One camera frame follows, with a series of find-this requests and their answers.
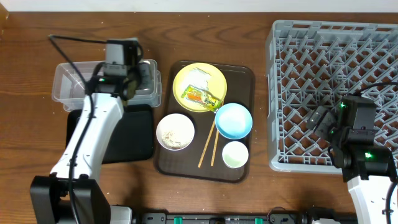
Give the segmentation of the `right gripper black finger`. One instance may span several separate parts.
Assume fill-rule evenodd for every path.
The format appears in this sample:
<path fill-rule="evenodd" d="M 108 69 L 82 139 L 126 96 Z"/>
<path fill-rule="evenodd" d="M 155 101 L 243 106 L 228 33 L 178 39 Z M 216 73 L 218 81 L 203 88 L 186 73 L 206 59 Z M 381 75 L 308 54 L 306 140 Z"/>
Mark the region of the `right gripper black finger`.
<path fill-rule="evenodd" d="M 331 130 L 336 123 L 336 118 L 333 113 L 330 111 L 326 112 L 323 119 L 321 120 L 320 124 L 313 130 L 316 136 L 324 139 L 329 140 L 331 135 Z"/>
<path fill-rule="evenodd" d="M 326 115 L 327 109 L 324 106 L 318 106 L 307 119 L 306 127 L 307 129 L 315 129 Z"/>

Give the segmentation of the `white bowl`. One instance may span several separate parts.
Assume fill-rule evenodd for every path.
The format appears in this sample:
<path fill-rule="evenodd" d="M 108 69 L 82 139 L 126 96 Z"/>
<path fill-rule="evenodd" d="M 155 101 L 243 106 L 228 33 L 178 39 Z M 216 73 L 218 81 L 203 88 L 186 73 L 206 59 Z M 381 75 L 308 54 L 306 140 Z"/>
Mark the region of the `white bowl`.
<path fill-rule="evenodd" d="M 156 128 L 159 144 L 170 151 L 185 149 L 195 136 L 195 127 L 191 119 L 180 113 L 163 117 Z"/>

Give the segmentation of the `white tissue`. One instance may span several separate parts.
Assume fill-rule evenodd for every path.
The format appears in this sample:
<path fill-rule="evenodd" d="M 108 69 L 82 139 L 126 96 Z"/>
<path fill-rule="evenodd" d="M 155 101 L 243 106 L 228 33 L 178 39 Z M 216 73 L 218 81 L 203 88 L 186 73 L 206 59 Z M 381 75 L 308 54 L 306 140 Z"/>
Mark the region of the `white tissue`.
<path fill-rule="evenodd" d="M 185 86 L 192 85 L 202 90 L 208 90 L 208 82 L 211 80 L 211 75 L 202 69 L 191 69 L 184 79 Z"/>

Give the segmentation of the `light blue bowl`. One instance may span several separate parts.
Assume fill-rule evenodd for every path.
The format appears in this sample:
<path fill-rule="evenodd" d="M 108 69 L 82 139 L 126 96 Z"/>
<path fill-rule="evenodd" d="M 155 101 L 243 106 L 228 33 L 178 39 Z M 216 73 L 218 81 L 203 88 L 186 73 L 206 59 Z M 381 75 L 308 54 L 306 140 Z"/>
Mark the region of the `light blue bowl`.
<path fill-rule="evenodd" d="M 237 140 L 245 138 L 251 132 L 253 119 L 245 106 L 228 103 L 216 112 L 215 126 L 225 138 Z"/>

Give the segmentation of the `green yellow snack wrapper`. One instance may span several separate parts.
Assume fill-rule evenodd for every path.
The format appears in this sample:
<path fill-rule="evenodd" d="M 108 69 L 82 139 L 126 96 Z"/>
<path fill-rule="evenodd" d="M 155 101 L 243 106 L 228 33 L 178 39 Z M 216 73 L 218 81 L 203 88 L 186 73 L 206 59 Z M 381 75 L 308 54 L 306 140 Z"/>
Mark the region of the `green yellow snack wrapper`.
<path fill-rule="evenodd" d="M 210 92 L 197 88 L 193 85 L 187 86 L 181 97 L 188 101 L 199 104 L 200 106 L 212 112 L 216 112 L 222 103 L 221 100 L 215 98 Z"/>

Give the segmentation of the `pale green cup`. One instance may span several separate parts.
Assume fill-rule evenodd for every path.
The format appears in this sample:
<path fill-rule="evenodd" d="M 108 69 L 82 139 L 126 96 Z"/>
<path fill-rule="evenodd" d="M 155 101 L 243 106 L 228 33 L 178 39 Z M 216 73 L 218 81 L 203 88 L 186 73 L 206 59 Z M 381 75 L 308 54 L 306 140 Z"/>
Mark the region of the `pale green cup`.
<path fill-rule="evenodd" d="M 222 160 L 225 165 L 231 169 L 244 166 L 248 159 L 249 151 L 247 147 L 239 141 L 227 143 L 222 150 Z"/>

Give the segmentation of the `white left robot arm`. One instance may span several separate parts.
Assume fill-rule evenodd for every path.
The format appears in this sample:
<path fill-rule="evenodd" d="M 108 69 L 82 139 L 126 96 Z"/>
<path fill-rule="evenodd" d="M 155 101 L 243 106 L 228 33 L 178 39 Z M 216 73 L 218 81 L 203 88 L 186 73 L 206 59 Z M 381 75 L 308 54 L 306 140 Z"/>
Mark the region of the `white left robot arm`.
<path fill-rule="evenodd" d="M 38 223 L 132 223 L 132 209 L 110 205 L 97 180 L 111 135 L 122 119 L 123 105 L 109 93 L 85 99 L 68 146 L 49 176 L 30 186 Z"/>

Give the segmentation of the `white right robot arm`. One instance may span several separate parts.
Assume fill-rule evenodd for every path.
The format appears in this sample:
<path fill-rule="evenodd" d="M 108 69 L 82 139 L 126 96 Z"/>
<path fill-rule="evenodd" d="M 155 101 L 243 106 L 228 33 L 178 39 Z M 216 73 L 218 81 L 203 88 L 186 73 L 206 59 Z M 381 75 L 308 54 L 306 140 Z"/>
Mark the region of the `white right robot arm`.
<path fill-rule="evenodd" d="M 358 222 L 397 223 L 397 170 L 392 152 L 374 142 L 376 109 L 373 100 L 348 95 L 336 113 L 317 106 L 306 127 L 329 143 L 329 157 L 342 171 Z"/>

